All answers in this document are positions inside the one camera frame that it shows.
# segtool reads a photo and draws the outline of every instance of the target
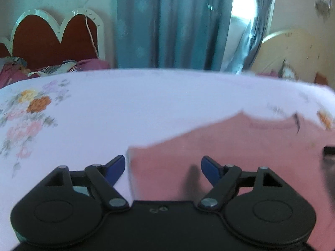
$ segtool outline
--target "floral print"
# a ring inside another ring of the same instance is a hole
[[[34,99],[31,101],[30,105],[27,108],[27,112],[41,112],[46,109],[46,106],[51,103],[49,96],[42,96],[41,98]]]
[[[66,79],[60,82],[54,80],[45,84],[41,91],[25,90],[6,101],[6,107],[0,109],[0,127],[8,121],[13,121],[15,125],[7,130],[0,155],[7,157],[11,151],[16,151],[18,159],[30,157],[31,142],[43,127],[58,125],[55,118],[47,116],[44,111],[51,103],[58,105],[71,96],[66,89],[69,84]]]

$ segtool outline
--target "curtain fold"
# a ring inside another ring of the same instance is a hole
[[[232,0],[118,0],[119,68],[220,70]]]
[[[232,61],[227,68],[223,69],[224,72],[236,73],[241,67],[243,69],[251,68],[262,44],[272,1],[256,0],[257,16],[248,24]]]

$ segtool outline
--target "black object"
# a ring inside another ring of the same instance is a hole
[[[15,251],[313,250],[306,242],[314,209],[267,167],[243,172],[205,156],[201,168],[214,187],[198,205],[135,201],[131,207],[112,187],[124,167],[123,156],[84,171],[57,167],[13,208],[21,242]],[[253,190],[237,196],[241,187]]]

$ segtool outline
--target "cable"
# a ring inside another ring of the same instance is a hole
[[[86,2],[84,3],[84,6],[83,6],[83,8],[84,8],[84,13],[85,13],[85,23],[86,23],[86,28],[87,28],[87,30],[88,30],[89,37],[90,37],[90,39],[91,39],[92,46],[93,46],[93,48],[94,48],[95,55],[97,56],[97,58],[99,58],[98,50],[97,50],[96,47],[95,47],[94,40],[93,40],[93,36],[92,36],[91,30],[90,30],[89,27],[88,27],[88,22],[87,22],[87,14],[86,14],[86,13],[87,13],[87,9],[86,9],[86,4],[88,3],[88,1],[89,1],[89,0],[86,0]]]

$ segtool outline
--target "orange flower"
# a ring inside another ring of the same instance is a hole
[[[46,109],[46,106],[51,103],[51,99],[49,96],[43,96],[39,99],[34,99],[30,102],[27,112],[34,113],[40,112]]]

